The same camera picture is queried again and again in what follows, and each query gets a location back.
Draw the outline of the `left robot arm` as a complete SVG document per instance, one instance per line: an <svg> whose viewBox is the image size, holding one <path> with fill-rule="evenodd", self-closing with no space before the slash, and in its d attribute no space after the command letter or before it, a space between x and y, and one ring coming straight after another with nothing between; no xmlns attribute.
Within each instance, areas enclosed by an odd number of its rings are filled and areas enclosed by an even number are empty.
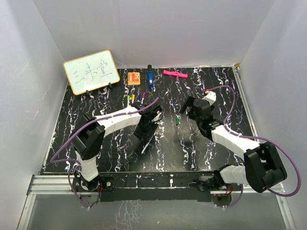
<svg viewBox="0 0 307 230"><path fill-rule="evenodd" d="M160 105L154 104L145 108L139 104L96 117L84 115L79 121L79 128L88 124L74 137L71 144L75 150L77 161L81 164L80 186L87 191L94 191L99 186L99 173L96 155L100 151L106 136L129 126L136 126L133 135L139 140L139 150L144 153L163 117Z"/></svg>

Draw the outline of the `white pen green end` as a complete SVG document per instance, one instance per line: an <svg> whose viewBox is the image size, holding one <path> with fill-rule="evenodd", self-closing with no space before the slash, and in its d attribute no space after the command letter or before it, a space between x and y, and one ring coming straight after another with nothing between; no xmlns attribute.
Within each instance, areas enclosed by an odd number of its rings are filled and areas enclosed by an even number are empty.
<svg viewBox="0 0 307 230"><path fill-rule="evenodd" d="M151 140L147 141L146 144L143 146L142 150L141 150L141 155L143 155L147 149L147 147L149 146Z"/></svg>

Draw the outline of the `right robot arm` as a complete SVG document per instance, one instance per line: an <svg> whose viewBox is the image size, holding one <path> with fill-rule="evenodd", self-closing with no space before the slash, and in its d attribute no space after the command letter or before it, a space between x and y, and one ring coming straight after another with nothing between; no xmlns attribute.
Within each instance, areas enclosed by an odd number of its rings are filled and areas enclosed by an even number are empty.
<svg viewBox="0 0 307 230"><path fill-rule="evenodd" d="M238 155L244 165L225 165L215 170L213 177L202 181L202 184L219 190L225 190L230 184L250 185L254 191L262 193L284 181L287 172L276 147L269 142L259 143L228 132L222 122L212 115L214 102L208 97L196 99L190 96L179 112L187 112L188 118L196 122L205 138Z"/></svg>

